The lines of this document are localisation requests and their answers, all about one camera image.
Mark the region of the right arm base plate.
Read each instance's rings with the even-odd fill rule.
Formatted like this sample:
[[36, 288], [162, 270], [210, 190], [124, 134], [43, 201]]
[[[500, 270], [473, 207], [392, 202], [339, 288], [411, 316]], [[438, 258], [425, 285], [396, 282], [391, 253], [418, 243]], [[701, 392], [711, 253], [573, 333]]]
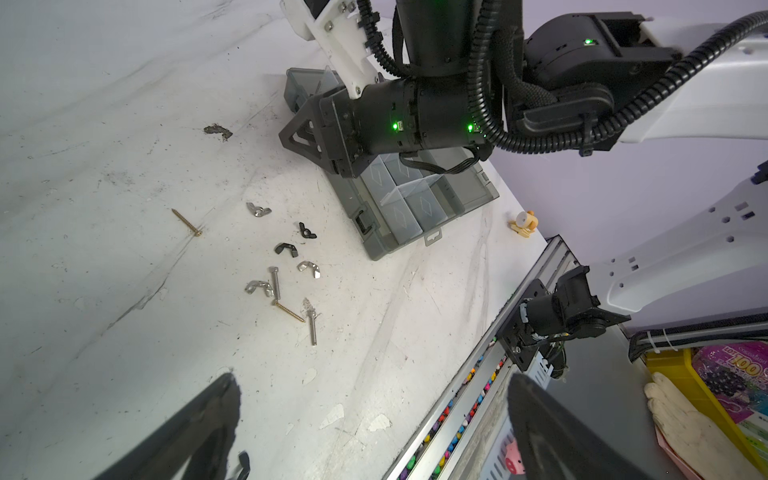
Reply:
[[607, 323], [598, 316], [599, 301], [591, 294], [587, 266], [562, 275], [553, 290], [536, 279], [503, 320], [497, 339], [507, 359], [521, 371], [534, 363], [537, 354], [561, 378], [567, 367], [565, 343], [605, 333]]

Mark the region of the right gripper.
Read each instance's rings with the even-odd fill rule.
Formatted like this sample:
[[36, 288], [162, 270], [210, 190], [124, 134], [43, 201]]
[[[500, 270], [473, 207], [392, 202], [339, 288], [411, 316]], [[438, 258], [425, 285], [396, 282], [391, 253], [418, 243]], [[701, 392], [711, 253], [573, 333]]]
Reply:
[[450, 173], [486, 159], [486, 141], [461, 77], [387, 80], [367, 86], [357, 99], [344, 87], [311, 96], [279, 139], [287, 150], [341, 177], [360, 176], [385, 154], [413, 160], [424, 150], [468, 152], [469, 158], [445, 169]]

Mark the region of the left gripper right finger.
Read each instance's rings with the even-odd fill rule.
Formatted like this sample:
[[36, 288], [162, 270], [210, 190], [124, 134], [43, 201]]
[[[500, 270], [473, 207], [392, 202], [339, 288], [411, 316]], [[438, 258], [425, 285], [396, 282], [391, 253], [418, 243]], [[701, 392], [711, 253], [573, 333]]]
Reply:
[[508, 415], [529, 479], [647, 479], [535, 381], [514, 374]]

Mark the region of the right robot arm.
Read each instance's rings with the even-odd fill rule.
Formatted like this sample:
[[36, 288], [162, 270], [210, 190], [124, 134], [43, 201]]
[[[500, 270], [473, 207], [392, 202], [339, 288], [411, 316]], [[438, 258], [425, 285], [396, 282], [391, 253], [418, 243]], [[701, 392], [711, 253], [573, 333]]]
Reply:
[[[767, 15], [673, 28], [630, 12], [572, 13], [526, 35], [518, 1], [400, 1], [391, 48], [367, 1], [285, 1], [341, 83], [312, 96], [282, 145], [345, 177], [379, 156], [457, 147], [462, 173], [493, 151], [589, 156], [617, 142], [767, 135]], [[594, 338], [672, 293], [767, 261], [767, 169], [629, 252], [537, 286], [505, 317], [508, 359], [556, 371], [568, 341]]]

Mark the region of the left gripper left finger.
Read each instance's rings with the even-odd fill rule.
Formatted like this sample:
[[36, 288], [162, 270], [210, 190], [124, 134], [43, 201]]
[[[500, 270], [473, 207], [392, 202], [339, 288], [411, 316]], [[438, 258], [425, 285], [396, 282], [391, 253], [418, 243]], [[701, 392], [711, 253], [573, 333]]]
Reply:
[[240, 420], [241, 390], [225, 373], [99, 479], [224, 479]]

